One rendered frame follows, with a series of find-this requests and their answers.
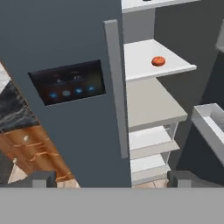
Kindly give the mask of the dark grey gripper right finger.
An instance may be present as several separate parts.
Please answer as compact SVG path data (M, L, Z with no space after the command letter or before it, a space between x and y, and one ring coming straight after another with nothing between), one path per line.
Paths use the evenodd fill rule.
M221 188L221 185L197 177L190 171L168 171L168 187L176 188Z

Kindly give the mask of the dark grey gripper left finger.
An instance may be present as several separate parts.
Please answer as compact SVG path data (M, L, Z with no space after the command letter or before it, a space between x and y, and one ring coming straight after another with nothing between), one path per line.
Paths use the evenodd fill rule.
M55 171L35 171L28 177L6 185L17 188L56 188Z

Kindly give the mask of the white fridge shelf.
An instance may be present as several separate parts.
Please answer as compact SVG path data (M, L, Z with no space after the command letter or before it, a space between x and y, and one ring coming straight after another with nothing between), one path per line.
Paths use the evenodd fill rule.
M170 166L160 154L133 159L130 161L131 184L137 186L165 179L169 170Z
M124 45L125 76L127 81L155 78L193 71L190 64L155 39Z
M199 0L122 0L122 12L143 11L176 4L187 4Z
M187 113L156 79L128 81L129 132L183 122Z
M129 133L131 159L148 157L179 149L174 140L176 126L157 126Z

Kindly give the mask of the white fridge door bin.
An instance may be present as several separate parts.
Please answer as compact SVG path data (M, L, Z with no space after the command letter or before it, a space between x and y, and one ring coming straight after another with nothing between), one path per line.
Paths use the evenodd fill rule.
M224 164L224 110L217 103L195 106L192 122Z

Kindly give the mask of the open dark grey fridge door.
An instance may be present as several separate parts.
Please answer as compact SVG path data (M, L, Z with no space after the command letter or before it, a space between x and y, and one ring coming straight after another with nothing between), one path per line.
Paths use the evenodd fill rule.
M200 105L193 107L177 170L224 187L224 19L215 49L217 57Z

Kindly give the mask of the orange round fruit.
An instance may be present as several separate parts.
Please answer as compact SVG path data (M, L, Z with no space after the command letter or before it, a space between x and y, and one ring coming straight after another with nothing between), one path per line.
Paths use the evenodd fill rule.
M157 56L157 57L154 57L151 61L151 64L154 66L154 67L161 67L165 64L165 58L162 57L162 56Z

